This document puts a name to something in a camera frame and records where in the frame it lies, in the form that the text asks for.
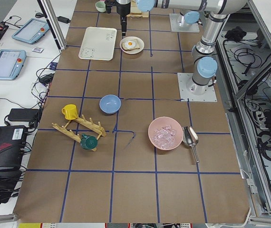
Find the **white bread slice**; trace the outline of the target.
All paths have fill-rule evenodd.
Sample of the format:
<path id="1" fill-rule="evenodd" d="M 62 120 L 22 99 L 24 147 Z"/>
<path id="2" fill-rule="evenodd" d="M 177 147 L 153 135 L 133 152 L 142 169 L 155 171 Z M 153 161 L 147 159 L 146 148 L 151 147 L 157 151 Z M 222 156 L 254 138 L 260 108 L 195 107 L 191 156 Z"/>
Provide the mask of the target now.
<path id="1" fill-rule="evenodd" d="M 130 10 L 130 14 L 132 14 L 132 15 L 141 15 L 142 12 L 138 7 L 132 6 L 131 10 Z"/>

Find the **white round plate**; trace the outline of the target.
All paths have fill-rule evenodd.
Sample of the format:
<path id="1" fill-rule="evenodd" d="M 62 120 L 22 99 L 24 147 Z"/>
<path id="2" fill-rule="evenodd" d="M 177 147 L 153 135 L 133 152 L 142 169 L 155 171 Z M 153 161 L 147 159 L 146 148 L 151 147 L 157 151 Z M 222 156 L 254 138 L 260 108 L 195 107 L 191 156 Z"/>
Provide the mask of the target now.
<path id="1" fill-rule="evenodd" d="M 143 40 L 138 37 L 125 37 L 119 45 L 123 52 L 131 55 L 140 53 L 145 47 Z"/>

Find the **wooden cutting board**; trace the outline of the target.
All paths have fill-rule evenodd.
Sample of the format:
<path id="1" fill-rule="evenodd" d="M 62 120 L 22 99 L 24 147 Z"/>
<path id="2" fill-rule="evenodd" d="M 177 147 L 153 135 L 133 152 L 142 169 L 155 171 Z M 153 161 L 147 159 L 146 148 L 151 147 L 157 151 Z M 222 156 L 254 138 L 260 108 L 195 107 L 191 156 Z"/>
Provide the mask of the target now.
<path id="1" fill-rule="evenodd" d="M 131 8 L 130 13 L 127 15 L 127 17 L 132 18 L 148 18 L 149 12 L 142 12 L 136 5 L 135 1 L 131 1 Z"/>

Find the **light green cup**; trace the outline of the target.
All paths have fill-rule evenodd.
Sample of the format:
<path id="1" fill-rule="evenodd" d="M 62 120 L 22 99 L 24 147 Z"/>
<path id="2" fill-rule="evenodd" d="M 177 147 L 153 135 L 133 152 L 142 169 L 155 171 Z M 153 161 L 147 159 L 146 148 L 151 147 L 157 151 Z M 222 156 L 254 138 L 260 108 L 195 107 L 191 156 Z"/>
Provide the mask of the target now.
<path id="1" fill-rule="evenodd" d="M 101 13 L 106 12 L 106 4 L 105 4 L 104 1 L 97 1 L 95 3 L 95 7 L 96 7 L 98 12 L 101 12 Z"/>

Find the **fried egg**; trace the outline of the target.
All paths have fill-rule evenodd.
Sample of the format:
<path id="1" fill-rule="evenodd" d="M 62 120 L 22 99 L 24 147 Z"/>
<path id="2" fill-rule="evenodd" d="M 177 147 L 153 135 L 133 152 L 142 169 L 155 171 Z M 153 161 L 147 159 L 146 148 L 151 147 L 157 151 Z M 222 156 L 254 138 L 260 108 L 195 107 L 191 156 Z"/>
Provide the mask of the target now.
<path id="1" fill-rule="evenodd" d="M 136 47 L 136 42 L 134 40 L 125 41 L 122 47 L 124 47 L 124 49 L 133 49 Z"/>

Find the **bottom toast slice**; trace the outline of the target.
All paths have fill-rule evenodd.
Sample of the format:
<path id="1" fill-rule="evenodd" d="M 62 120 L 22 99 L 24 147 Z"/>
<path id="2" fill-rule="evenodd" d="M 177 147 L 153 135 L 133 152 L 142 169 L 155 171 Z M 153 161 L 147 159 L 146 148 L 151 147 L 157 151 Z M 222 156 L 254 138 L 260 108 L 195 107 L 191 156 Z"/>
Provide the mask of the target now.
<path id="1" fill-rule="evenodd" d="M 125 40 L 122 43 L 122 48 L 126 51 L 132 51 L 132 50 L 139 49 L 140 46 L 139 46 L 138 41 L 136 39 L 130 39 L 130 40 Z"/>

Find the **cream rectangular tray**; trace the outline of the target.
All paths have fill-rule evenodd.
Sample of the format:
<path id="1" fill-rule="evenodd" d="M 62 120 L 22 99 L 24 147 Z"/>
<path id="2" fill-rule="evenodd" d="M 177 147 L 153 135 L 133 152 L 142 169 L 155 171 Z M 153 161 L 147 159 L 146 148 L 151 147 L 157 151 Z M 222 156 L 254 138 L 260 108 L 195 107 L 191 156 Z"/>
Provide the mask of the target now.
<path id="1" fill-rule="evenodd" d="M 86 28 L 78 57 L 87 60 L 112 60 L 116 34 L 115 28 Z"/>

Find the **blue bowl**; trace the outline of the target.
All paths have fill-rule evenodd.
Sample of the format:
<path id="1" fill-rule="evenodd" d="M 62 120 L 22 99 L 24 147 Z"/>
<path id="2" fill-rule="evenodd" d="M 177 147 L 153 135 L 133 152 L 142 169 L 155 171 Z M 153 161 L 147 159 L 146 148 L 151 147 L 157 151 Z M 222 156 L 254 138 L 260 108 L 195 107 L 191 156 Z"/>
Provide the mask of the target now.
<path id="1" fill-rule="evenodd" d="M 116 95 L 106 95 L 100 99 L 100 109 L 106 114 L 114 114 L 121 107 L 121 100 Z"/>

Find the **far teach pendant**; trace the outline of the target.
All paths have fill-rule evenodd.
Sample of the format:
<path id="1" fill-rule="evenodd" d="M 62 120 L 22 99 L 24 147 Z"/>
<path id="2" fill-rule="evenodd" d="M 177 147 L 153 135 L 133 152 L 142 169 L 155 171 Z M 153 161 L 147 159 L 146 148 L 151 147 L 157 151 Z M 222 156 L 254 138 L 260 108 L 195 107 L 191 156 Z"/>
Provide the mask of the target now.
<path id="1" fill-rule="evenodd" d="M 32 18 L 11 37 L 18 41 L 33 44 L 41 39 L 47 31 L 49 31 L 49 25 L 47 22 Z"/>

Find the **teach pendant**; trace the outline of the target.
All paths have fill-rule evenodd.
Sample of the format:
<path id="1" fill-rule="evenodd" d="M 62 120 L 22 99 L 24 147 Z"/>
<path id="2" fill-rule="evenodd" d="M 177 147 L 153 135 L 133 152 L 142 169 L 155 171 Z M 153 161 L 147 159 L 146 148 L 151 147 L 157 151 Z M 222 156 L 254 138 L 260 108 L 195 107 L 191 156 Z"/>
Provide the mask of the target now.
<path id="1" fill-rule="evenodd" d="M 0 50 L 0 80 L 14 80 L 26 59 L 25 50 Z"/>
<path id="2" fill-rule="evenodd" d="M 49 25 L 47 22 L 32 18 L 11 37 L 18 41 L 33 44 L 41 39 L 47 31 L 49 31 Z"/>

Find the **pink bowl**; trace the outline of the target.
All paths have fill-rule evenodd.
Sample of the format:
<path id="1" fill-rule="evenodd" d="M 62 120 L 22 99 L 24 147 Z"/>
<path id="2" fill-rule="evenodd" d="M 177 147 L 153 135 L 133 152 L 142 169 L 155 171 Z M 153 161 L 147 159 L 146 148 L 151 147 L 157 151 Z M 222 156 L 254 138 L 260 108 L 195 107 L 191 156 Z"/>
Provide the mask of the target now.
<path id="1" fill-rule="evenodd" d="M 158 117 L 148 127 L 148 137 L 152 145 L 160 150 L 177 148 L 183 140 L 181 125 L 171 117 Z"/>

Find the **green mug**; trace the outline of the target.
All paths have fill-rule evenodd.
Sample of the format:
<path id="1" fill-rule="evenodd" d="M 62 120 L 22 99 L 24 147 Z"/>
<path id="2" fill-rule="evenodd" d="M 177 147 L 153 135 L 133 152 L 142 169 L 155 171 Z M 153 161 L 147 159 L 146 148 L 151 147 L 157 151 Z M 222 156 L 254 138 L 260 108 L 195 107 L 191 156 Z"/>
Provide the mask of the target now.
<path id="1" fill-rule="evenodd" d="M 93 150 L 96 148 L 97 143 L 98 140 L 96 139 L 96 137 L 92 135 L 86 135 L 84 133 L 81 135 L 80 144 L 83 149 Z"/>

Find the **black power adapter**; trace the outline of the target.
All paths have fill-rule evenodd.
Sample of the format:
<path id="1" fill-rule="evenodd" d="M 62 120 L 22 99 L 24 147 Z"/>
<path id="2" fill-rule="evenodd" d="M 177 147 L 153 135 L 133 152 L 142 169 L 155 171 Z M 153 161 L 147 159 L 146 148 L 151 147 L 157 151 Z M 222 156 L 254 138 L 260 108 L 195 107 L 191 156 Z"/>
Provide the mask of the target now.
<path id="1" fill-rule="evenodd" d="M 12 108 L 8 120 L 11 122 L 33 122 L 38 117 L 38 109 Z"/>

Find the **black computer box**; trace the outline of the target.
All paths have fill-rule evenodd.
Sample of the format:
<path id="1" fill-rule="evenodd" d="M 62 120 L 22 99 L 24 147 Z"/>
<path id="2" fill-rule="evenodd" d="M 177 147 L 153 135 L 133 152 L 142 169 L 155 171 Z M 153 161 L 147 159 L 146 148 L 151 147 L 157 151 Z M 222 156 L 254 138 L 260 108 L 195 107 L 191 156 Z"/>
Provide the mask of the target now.
<path id="1" fill-rule="evenodd" d="M 0 172 L 20 169 L 27 133 L 24 125 L 0 126 Z"/>

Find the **aluminium frame post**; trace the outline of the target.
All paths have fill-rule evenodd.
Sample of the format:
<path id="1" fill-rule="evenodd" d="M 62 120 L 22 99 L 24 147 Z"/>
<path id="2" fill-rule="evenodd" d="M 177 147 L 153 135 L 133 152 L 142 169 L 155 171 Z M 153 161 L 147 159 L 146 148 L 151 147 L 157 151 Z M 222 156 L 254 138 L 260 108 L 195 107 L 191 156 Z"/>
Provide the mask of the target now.
<path id="1" fill-rule="evenodd" d="M 53 39 L 58 47 L 58 49 L 64 50 L 67 46 L 65 38 L 63 36 L 62 30 L 59 26 L 58 19 L 54 12 L 53 6 L 50 0 L 37 0 L 38 5 L 47 21 Z"/>

